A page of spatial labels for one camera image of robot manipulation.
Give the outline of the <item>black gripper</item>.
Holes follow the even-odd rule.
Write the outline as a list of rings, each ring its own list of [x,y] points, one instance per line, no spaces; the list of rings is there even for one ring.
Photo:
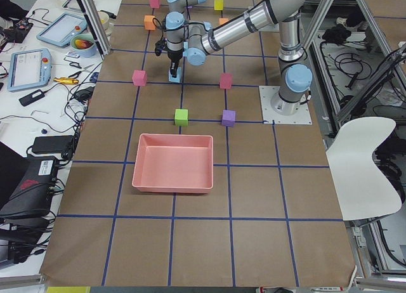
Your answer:
[[[172,51],[169,50],[167,52],[167,55],[171,61],[171,66],[169,69],[169,74],[171,77],[177,77],[178,76],[178,66],[179,66],[179,61],[181,60],[181,50],[178,51]]]

